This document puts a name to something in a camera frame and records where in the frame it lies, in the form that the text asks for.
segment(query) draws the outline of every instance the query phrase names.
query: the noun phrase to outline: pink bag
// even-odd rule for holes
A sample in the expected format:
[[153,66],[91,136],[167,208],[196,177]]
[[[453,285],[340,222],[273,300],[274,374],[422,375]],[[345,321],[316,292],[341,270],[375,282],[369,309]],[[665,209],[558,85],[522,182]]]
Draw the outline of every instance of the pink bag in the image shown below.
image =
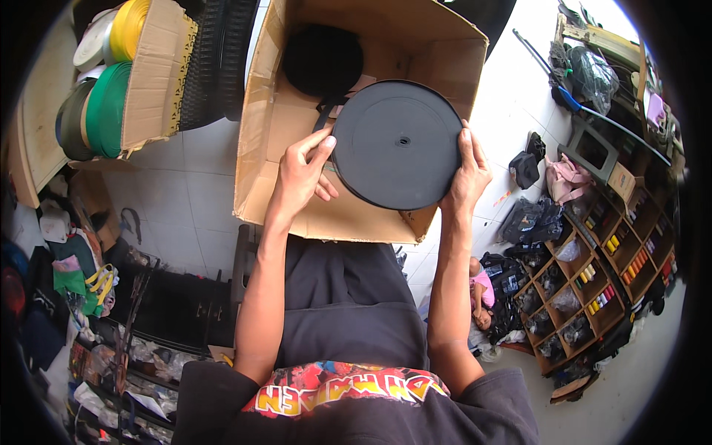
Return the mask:
[[551,199],[556,204],[563,205],[566,201],[571,201],[583,195],[588,184],[593,183],[591,174],[583,167],[577,167],[561,154],[559,162],[551,162],[546,158],[546,185],[549,189]]

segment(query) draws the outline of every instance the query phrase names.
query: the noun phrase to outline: green fabric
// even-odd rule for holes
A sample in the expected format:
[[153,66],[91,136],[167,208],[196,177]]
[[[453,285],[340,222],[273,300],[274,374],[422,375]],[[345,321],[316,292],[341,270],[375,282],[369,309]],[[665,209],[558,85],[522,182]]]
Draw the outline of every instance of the green fabric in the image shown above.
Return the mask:
[[84,295],[84,305],[82,306],[82,314],[92,315],[96,312],[96,308],[99,307],[99,299],[96,298],[96,293],[87,290],[86,295]]
[[71,271],[71,272],[59,272],[52,269],[54,272],[54,290],[60,292],[70,292],[78,293],[79,295],[87,294],[87,286],[84,283],[84,272],[82,271]]
[[91,253],[91,247],[84,241],[80,235],[75,235],[67,239],[66,243],[55,243],[52,241],[47,241],[49,250],[52,252],[54,257],[61,261],[69,258],[72,255],[76,255],[79,260],[79,266],[82,267],[82,272],[84,272],[84,279],[87,279],[96,273],[96,266],[94,265],[94,256]]
[[92,151],[104,157],[121,154],[121,126],[131,62],[106,68],[96,81],[87,104],[87,138]]

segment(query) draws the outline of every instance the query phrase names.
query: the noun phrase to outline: white tile floor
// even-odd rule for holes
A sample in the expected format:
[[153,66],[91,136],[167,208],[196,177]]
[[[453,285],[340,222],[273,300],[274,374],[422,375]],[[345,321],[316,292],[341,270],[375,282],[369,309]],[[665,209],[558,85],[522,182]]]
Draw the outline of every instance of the white tile floor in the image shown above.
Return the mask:
[[[588,3],[587,9],[606,29],[637,40],[613,0]],[[269,0],[261,0],[249,60],[267,5]],[[517,2],[482,72],[470,121],[494,175],[473,215],[472,252],[477,257],[508,246],[496,243],[501,222],[519,198],[535,200],[545,187],[543,162],[540,181],[525,191],[508,173],[509,161],[525,149],[528,133],[541,135],[552,159],[557,157],[557,146],[566,144],[571,135],[570,114],[553,102],[546,74],[511,32],[516,28],[546,57],[555,32],[557,6],[557,0]],[[216,278],[222,269],[225,280],[231,275],[240,224],[231,215],[238,131],[239,124],[223,119],[183,132],[134,154],[132,161],[144,168],[141,172],[104,175],[116,210],[132,207],[142,220],[141,250],[161,257],[179,271]],[[135,245],[135,236],[126,231],[123,236]],[[439,237],[437,214],[421,244],[403,246],[408,253],[404,271],[416,303],[430,292]],[[669,300],[660,318],[651,317],[640,341],[626,347],[595,388],[575,404],[548,404],[551,382],[540,378],[531,356],[508,350],[499,363],[485,364],[485,368],[515,365],[524,370],[543,443],[570,443],[572,437],[583,444],[618,441],[648,400],[670,354],[679,324],[681,291]]]

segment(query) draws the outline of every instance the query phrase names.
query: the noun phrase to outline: stool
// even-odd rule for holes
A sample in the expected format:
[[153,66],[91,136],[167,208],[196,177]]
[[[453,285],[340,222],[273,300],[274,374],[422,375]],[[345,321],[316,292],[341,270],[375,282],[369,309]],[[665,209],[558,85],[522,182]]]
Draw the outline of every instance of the stool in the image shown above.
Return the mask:
[[[574,126],[574,134],[571,137],[568,146],[564,144],[559,144],[559,152],[565,153],[573,162],[576,162],[581,167],[584,167],[586,170],[591,172],[591,174],[599,184],[606,184],[608,182],[608,178],[611,177],[613,167],[615,167],[616,161],[618,160],[618,150],[616,150],[615,147],[613,147],[608,141],[606,141],[603,136],[601,136],[596,130],[594,130],[593,127],[591,127],[591,125],[589,125],[588,122],[583,120],[581,117],[573,115],[571,120]],[[584,133],[588,133],[594,139],[596,139],[596,142],[598,142],[600,146],[607,152],[606,160],[603,162],[603,166],[600,169],[596,168],[582,155],[576,153],[576,149],[581,143],[581,139],[583,138]]]

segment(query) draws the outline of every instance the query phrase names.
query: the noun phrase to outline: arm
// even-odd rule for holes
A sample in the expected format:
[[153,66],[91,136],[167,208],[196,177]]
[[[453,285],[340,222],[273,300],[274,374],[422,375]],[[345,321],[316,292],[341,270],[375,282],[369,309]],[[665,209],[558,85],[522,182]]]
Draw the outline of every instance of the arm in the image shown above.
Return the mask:
[[[330,128],[318,131],[286,150],[265,213],[264,233],[235,326],[233,366],[259,385],[271,376],[282,341],[284,261],[289,229],[312,195],[324,201],[339,196],[321,173],[336,145],[330,133]],[[307,162],[309,152],[317,146]]]
[[458,144],[462,166],[440,201],[440,252],[428,314],[428,356],[454,398],[485,373],[467,348],[470,330],[469,261],[472,213],[492,172],[467,121]]
[[484,292],[484,286],[475,283],[475,288],[472,290],[472,298],[475,300],[475,310],[472,312],[475,316],[480,315],[480,311],[482,311],[482,292]]

